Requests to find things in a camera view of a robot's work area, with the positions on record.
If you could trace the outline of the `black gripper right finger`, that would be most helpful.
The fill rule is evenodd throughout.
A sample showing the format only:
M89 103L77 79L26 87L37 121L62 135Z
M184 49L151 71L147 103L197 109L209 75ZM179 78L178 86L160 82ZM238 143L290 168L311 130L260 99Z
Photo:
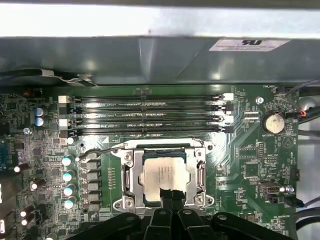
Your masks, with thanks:
M289 236L262 227L244 218L219 212L210 219L184 206L185 194L172 191L173 204L188 240L290 240Z

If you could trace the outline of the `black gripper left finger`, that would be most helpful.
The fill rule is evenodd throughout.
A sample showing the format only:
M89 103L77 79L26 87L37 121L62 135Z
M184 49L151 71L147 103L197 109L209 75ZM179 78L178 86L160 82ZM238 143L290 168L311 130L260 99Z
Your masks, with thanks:
M70 240L161 240L172 236L173 193L160 189L161 208L152 216L141 218L133 212L124 212L93 227L83 230Z

